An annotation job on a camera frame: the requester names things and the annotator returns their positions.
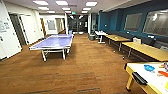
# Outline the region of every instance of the wooden floor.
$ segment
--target wooden floor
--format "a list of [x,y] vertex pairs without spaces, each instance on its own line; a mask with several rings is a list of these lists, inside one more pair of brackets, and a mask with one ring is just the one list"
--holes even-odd
[[66,60],[51,53],[44,62],[41,51],[22,52],[0,62],[0,94],[145,94],[134,84],[128,92],[125,63],[113,46],[90,41],[87,34],[75,35]]

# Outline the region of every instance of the wall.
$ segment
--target wall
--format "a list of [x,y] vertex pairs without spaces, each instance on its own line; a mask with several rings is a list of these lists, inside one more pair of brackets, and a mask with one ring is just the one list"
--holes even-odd
[[23,19],[22,19],[23,24],[27,24],[27,21],[28,21],[28,23],[31,23],[31,26],[29,26],[29,29],[33,30],[33,32],[30,32],[29,29],[27,29],[27,30],[25,29],[26,35],[33,35],[32,37],[27,36],[29,44],[44,37],[38,11],[29,9],[26,7],[22,7],[19,5],[15,5],[15,4],[12,4],[9,2],[5,2],[5,5],[6,5],[7,11],[9,13],[18,14],[18,15],[25,16],[25,17],[31,16],[31,17],[28,17],[29,20],[23,21]]
[[92,19],[92,16],[91,16],[91,13],[88,15],[88,33],[90,34],[91,33],[91,19]]
[[110,12],[99,12],[98,30],[107,32],[110,29],[111,13]]
[[[148,37],[148,35],[151,35],[151,34],[142,33],[148,12],[168,9],[167,5],[168,5],[168,0],[152,0],[149,2],[138,4],[125,9],[116,9],[110,12],[100,12],[99,30],[100,29],[103,29],[104,31],[115,30],[115,31],[124,32],[124,33],[129,32],[132,35]],[[126,16],[129,14],[137,14],[137,13],[142,13],[142,18],[141,18],[140,26],[138,28],[138,32],[125,31],[124,26],[125,26]],[[104,27],[104,24],[108,24],[107,21],[110,22],[109,29]],[[164,36],[157,36],[157,35],[154,35],[154,36],[155,38],[164,37]]]
[[66,29],[66,34],[68,34],[69,32],[68,32],[68,30],[69,30],[69,28],[68,28],[68,16],[67,16],[67,14],[65,13],[65,29]]
[[[55,20],[55,18],[65,18],[65,15],[40,15],[40,18],[43,18],[46,34],[50,35],[50,34],[58,34],[60,32],[56,28],[56,20]],[[47,20],[53,20],[54,21],[56,30],[49,30],[48,29]]]
[[91,14],[91,30],[92,31],[96,30],[96,21],[97,21],[96,16],[97,16],[97,13]]
[[0,52],[0,59],[2,59],[4,57],[9,58],[20,52],[21,46],[3,0],[0,2],[0,15],[1,26],[4,23],[8,24],[7,27],[5,26],[4,32],[0,32],[0,37],[2,37],[0,51],[3,51]]

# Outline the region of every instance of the white wall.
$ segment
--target white wall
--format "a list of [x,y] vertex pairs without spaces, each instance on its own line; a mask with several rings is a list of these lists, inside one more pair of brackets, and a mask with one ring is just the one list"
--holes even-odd
[[[58,34],[60,32],[56,28],[56,20],[55,20],[55,18],[65,18],[65,15],[40,15],[40,18],[43,18],[46,34],[50,35],[50,34]],[[53,20],[54,21],[56,30],[49,30],[48,29],[47,20]]]
[[0,41],[0,49],[1,51],[3,50],[3,53],[0,52],[0,58],[3,57],[11,57],[15,55],[16,53],[21,51],[21,46],[19,43],[19,40],[17,38],[17,35],[15,33],[14,27],[12,25],[12,22],[10,20],[10,17],[8,15],[6,6],[1,0],[2,3],[0,2],[0,21],[1,23],[7,23],[9,25],[9,28],[6,28],[4,30],[5,32],[0,32],[0,36],[3,38],[3,41]]
[[39,13],[38,11],[36,10],[32,10],[32,9],[29,9],[29,8],[26,8],[26,7],[22,7],[22,6],[19,6],[19,5],[15,5],[15,4],[12,4],[12,3],[9,3],[9,2],[5,2],[5,5],[6,5],[6,8],[7,8],[7,11],[9,13],[16,13],[16,14],[20,14],[20,15],[29,15],[31,16],[31,27],[29,27],[31,30],[34,30],[34,34],[35,34],[35,40],[37,41],[38,39],[44,37],[44,34],[43,34],[43,31],[42,31],[42,26],[41,26],[41,22],[40,22],[40,16],[39,16]]
[[91,13],[88,15],[88,33],[91,32]]
[[65,13],[65,28],[66,28],[66,34],[68,34],[68,30],[69,30],[69,25],[68,25],[68,16],[67,14]]

